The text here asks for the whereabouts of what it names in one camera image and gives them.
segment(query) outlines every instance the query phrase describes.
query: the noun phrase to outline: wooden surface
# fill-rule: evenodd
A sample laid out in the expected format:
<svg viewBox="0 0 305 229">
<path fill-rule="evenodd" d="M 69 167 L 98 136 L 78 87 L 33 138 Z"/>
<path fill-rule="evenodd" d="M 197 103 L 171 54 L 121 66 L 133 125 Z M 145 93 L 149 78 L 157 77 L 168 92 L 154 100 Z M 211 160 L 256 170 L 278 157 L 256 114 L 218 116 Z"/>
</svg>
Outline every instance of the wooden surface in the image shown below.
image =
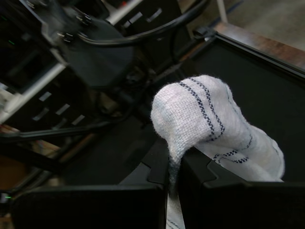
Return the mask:
<svg viewBox="0 0 305 229">
<path fill-rule="evenodd" d="M 248 32 L 240 27 L 219 23 L 214 29 L 222 35 L 258 49 L 280 60 L 305 69 L 305 52 L 289 45 Z"/>
</svg>

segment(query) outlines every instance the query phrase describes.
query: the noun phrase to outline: fabric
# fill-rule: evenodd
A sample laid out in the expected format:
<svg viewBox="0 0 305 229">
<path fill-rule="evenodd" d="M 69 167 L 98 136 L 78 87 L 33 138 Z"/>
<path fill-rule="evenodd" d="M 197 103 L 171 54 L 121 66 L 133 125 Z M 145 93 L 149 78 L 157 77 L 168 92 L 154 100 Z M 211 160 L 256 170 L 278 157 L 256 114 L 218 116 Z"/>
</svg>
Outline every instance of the fabric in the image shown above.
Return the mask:
<svg viewBox="0 0 305 229">
<path fill-rule="evenodd" d="M 170 151 L 168 229 L 184 228 L 176 180 L 181 159 L 193 146 L 245 180 L 282 181 L 282 151 L 245 120 L 220 79 L 202 75 L 165 86 L 153 100 L 151 119 Z"/>
</svg>

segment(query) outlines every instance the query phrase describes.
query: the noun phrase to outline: floor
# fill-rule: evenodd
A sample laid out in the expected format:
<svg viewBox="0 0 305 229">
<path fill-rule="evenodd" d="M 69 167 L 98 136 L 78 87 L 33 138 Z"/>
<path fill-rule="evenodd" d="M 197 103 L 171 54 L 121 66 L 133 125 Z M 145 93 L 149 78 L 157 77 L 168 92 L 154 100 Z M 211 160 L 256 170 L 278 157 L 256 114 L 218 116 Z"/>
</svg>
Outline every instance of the floor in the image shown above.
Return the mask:
<svg viewBox="0 0 305 229">
<path fill-rule="evenodd" d="M 193 0 L 180 0 L 182 11 Z M 224 0 L 230 24 L 272 40 L 305 51 L 304 14 L 305 0 Z M 213 26 L 219 19 L 216 1 L 189 24 L 192 29 Z"/>
<path fill-rule="evenodd" d="M 305 0 L 244 0 L 229 23 L 305 51 Z"/>
</svg>

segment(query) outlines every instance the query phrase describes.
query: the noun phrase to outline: black wire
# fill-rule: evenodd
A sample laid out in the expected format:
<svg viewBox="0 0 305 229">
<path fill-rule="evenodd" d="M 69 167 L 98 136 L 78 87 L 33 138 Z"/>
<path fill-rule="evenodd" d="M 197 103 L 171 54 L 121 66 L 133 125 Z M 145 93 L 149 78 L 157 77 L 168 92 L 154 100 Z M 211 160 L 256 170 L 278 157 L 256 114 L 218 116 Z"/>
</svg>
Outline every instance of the black wire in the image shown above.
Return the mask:
<svg viewBox="0 0 305 229">
<path fill-rule="evenodd" d="M 175 42 L 176 42 L 176 37 L 178 34 L 179 29 L 176 29 L 172 34 L 170 38 L 170 54 L 171 54 L 171 59 L 174 64 L 178 64 L 179 60 L 175 54 Z"/>
<path fill-rule="evenodd" d="M 95 41 L 88 38 L 86 35 L 80 33 L 78 36 L 87 44 L 94 45 L 94 46 L 101 46 L 101 47 L 124 47 L 124 46 L 133 46 L 137 45 L 139 43 L 145 42 L 147 40 L 151 40 L 154 38 L 158 38 L 163 36 L 164 34 L 171 32 L 173 30 L 176 30 L 191 21 L 193 21 L 195 18 L 197 18 L 203 10 L 207 8 L 211 0 L 203 0 L 200 3 L 198 3 L 196 6 L 194 6 L 192 9 L 181 15 L 179 18 L 166 23 L 158 28 L 155 28 L 153 30 L 139 33 L 134 36 L 120 38 L 120 39 L 114 39 L 114 40 L 100 40 Z"/>
</svg>

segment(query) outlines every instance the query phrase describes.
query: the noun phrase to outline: white pole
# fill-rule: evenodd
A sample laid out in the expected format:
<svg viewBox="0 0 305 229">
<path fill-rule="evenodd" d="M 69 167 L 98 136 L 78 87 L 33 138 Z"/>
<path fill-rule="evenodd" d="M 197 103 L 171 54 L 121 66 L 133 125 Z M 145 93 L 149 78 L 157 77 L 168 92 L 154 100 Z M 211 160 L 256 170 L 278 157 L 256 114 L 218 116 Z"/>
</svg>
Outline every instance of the white pole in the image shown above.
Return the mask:
<svg viewBox="0 0 305 229">
<path fill-rule="evenodd" d="M 217 0 L 218 10 L 222 22 L 228 23 L 227 14 L 225 12 L 224 0 Z"/>
</svg>

